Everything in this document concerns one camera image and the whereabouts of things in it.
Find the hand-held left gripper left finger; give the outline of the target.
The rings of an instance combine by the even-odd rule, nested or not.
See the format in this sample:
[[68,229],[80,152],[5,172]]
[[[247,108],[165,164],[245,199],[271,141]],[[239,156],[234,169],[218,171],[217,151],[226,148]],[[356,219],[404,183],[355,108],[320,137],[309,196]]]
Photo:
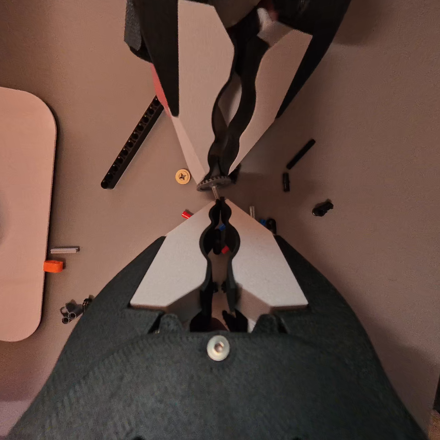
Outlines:
[[183,321],[203,311],[212,313],[211,262],[200,240],[212,226],[214,201],[166,234],[129,305],[135,309],[175,314]]

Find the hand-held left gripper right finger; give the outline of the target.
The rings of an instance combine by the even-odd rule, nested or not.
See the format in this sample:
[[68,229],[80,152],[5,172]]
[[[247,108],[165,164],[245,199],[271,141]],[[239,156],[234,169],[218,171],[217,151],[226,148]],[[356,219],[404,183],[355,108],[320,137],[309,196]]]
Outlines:
[[256,322],[275,311],[305,308],[305,298],[275,236],[228,199],[221,199],[227,251],[228,309]]

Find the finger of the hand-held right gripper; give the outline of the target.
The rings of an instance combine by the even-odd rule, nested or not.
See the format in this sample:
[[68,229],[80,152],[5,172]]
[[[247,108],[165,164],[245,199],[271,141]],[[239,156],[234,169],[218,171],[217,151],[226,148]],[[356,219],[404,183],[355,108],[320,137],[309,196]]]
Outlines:
[[169,112],[162,89],[160,97],[197,184],[212,175],[228,175],[220,166],[215,114],[231,77],[234,51],[226,21],[215,7],[178,1],[179,115]]
[[235,73],[220,98],[227,124],[222,170],[231,174],[274,122],[311,35],[273,27],[239,49]]

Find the grey lego differential gear assembly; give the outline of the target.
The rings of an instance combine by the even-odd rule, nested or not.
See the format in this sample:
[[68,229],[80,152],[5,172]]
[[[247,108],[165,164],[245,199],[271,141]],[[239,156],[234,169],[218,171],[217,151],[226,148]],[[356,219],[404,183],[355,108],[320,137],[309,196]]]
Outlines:
[[228,187],[236,184],[241,170],[241,164],[227,176],[223,174],[212,175],[202,180],[196,187],[198,192],[206,192],[212,190],[213,187]]

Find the black lego axle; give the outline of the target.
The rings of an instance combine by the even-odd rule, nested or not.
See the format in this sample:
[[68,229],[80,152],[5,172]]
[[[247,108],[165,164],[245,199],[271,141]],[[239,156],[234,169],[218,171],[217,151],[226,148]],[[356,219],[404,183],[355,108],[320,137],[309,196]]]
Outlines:
[[315,139],[310,139],[295,155],[294,157],[287,163],[286,169],[291,170],[304,156],[305,154],[311,150],[311,148],[316,144]]

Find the black lego axle connector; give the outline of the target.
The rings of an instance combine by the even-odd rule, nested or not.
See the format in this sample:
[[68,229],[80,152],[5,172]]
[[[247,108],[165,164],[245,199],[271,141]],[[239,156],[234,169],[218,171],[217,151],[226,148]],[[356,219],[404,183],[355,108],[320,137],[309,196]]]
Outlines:
[[323,217],[330,210],[334,208],[333,202],[331,200],[326,200],[325,202],[317,204],[313,210],[312,215],[315,217]]

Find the pile of mixed lego pieces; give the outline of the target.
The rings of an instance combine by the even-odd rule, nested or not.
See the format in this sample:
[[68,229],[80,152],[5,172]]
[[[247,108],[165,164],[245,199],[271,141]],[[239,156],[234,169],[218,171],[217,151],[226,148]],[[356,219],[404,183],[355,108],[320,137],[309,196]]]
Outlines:
[[75,301],[67,302],[59,310],[60,314],[62,315],[62,323],[66,325],[76,320],[77,318],[80,318],[80,316],[85,313],[93,300],[94,297],[90,295],[80,303],[77,303]]

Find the long black lego beam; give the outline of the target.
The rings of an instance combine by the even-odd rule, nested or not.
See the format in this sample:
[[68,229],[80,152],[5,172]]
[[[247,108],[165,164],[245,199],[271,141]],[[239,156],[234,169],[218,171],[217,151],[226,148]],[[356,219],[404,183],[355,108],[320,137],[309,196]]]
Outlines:
[[160,103],[158,97],[154,96],[150,105],[138,121],[135,129],[125,142],[122,150],[113,161],[112,166],[103,177],[101,181],[102,189],[111,190],[115,188],[130,162],[135,157],[135,154],[140,149],[140,146],[150,133],[157,119],[162,114],[163,109],[164,107]]

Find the white book stand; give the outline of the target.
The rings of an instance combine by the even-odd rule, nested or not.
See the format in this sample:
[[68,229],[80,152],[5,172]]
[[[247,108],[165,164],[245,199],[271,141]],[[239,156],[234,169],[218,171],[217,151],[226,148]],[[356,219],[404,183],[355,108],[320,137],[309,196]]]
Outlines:
[[41,322],[57,127],[26,91],[0,89],[0,339]]

